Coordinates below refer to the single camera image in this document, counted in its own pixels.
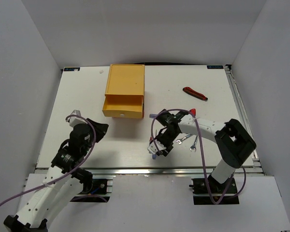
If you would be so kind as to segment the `yellow top drawer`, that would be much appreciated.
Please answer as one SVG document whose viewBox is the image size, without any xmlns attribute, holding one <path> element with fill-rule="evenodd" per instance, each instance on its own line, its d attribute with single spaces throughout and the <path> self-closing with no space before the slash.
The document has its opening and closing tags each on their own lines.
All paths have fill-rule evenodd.
<svg viewBox="0 0 290 232">
<path fill-rule="evenodd" d="M 144 96 L 106 95 L 102 112 L 105 117 L 141 119 L 144 117 Z"/>
</svg>

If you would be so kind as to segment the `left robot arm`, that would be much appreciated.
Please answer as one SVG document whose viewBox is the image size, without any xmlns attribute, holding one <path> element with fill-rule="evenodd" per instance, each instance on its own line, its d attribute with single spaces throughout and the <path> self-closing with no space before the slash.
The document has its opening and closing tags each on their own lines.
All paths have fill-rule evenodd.
<svg viewBox="0 0 290 232">
<path fill-rule="evenodd" d="M 8 231 L 46 232 L 75 196 L 93 190 L 93 174 L 80 166 L 109 126 L 76 115 L 69 116 L 67 121 L 72 127 L 69 138 L 61 143 L 41 187 L 35 189 L 23 208 L 4 220 Z"/>
</svg>

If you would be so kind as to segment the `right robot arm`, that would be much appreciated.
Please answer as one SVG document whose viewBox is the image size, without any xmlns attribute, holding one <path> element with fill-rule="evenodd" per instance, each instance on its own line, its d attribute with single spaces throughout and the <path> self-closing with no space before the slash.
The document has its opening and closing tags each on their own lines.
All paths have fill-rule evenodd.
<svg viewBox="0 0 290 232">
<path fill-rule="evenodd" d="M 167 156 L 173 149 L 179 134 L 191 134 L 198 137 L 201 146 L 202 166 L 205 169 L 203 140 L 209 140 L 218 146 L 221 161 L 210 175 L 205 175 L 205 186 L 209 194 L 226 193 L 231 184 L 235 170 L 241 168 L 257 145 L 253 138 L 237 119 L 220 123 L 197 118 L 192 112 L 183 109 L 162 110 L 154 116 L 153 121 L 159 122 L 163 129 L 157 135 L 151 135 L 148 152 L 152 158 Z"/>
</svg>

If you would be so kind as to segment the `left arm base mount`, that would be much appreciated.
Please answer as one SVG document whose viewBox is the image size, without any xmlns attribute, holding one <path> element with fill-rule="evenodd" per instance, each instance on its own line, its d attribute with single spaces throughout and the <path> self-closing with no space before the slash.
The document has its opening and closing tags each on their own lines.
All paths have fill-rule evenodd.
<svg viewBox="0 0 290 232">
<path fill-rule="evenodd" d="M 107 203 L 112 192 L 112 179 L 92 179 L 91 188 L 85 188 L 72 198 L 75 203 Z"/>
</svg>

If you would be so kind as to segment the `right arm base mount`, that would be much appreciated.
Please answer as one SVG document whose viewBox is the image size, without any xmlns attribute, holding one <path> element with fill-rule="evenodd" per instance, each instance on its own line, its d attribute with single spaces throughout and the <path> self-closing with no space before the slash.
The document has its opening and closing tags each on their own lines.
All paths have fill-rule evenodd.
<svg viewBox="0 0 290 232">
<path fill-rule="evenodd" d="M 214 179 L 209 178 L 209 187 L 213 195 L 213 199 L 218 201 L 221 197 L 225 187 L 227 186 L 227 181 L 224 184 L 215 182 Z M 193 193 L 193 203 L 194 205 L 213 205 L 210 200 L 204 178 L 194 178 L 189 184 L 189 188 Z M 225 205 L 236 205 L 239 204 L 239 197 L 235 195 L 238 192 L 235 179 L 232 178 L 228 190 L 226 191 L 222 201 L 219 204 Z"/>
</svg>

